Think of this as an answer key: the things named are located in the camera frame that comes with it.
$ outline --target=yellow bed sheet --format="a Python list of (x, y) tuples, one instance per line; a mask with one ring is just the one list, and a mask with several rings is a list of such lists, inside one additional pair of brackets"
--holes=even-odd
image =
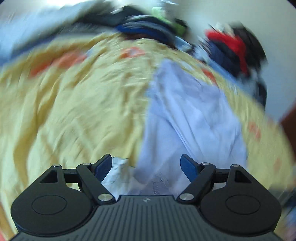
[[(78, 65), (51, 66), (29, 77), (40, 63), (93, 46), (91, 56)], [(121, 58), (132, 46), (146, 54)], [(119, 34), (53, 41), (1, 70), (0, 229), (6, 238), (17, 232), (10, 216), (12, 202), (51, 165), (75, 168), (106, 153), (136, 163), (148, 104), (145, 90), (163, 58), (181, 63), (209, 84), (213, 82), (201, 68), (211, 71), (242, 123), (248, 171), (266, 188), (291, 183), (293, 156), (279, 126), (257, 103), (188, 54), (154, 40), (125, 41)], [(184, 62), (191, 67), (185, 68)]]

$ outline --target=bed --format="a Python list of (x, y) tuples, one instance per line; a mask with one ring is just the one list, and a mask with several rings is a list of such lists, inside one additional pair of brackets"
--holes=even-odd
[[(132, 47), (144, 54), (125, 58), (124, 50)], [(70, 68), (50, 66), (30, 74), (37, 65), (77, 49), (91, 52)], [(146, 90), (164, 58), (225, 93), (242, 124), (251, 175), (266, 188), (292, 185), (294, 157), (281, 127), (209, 66), (157, 41), (126, 40), (118, 33), (56, 39), (1, 70), (0, 230), (6, 238), (17, 233), (12, 202), (51, 165), (75, 168), (106, 153), (136, 165), (149, 104)], [(280, 235), (282, 225), (276, 230)]]

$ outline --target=light blue cloth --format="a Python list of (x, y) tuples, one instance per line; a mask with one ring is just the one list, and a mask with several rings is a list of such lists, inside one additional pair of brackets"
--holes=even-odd
[(164, 60), (151, 83), (144, 139), (135, 179), (143, 184), (131, 194), (177, 196), (189, 184), (180, 157), (210, 162), (217, 168), (246, 168), (241, 124), (226, 96), (196, 80), (171, 60)]

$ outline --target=mattress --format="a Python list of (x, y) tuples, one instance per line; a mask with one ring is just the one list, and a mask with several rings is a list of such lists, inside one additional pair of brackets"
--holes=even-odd
[[(122, 53), (131, 47), (145, 54), (126, 58)], [(80, 64), (50, 66), (30, 76), (40, 63), (90, 48)], [(6, 238), (17, 233), (10, 216), (12, 202), (51, 165), (75, 168), (106, 153), (136, 164), (149, 103), (145, 91), (164, 58), (224, 91), (242, 123), (251, 175), (266, 188), (292, 183), (293, 154), (281, 127), (210, 67), (149, 39), (101, 34), (54, 40), (5, 65), (0, 74), (0, 229)]]

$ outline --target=wall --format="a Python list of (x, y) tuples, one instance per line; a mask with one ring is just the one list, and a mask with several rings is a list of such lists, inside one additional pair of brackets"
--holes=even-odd
[(278, 120), (296, 98), (296, 9), (286, 0), (183, 0), (179, 16), (192, 28), (192, 40), (208, 24), (242, 22), (262, 44), (268, 66), (266, 112)]

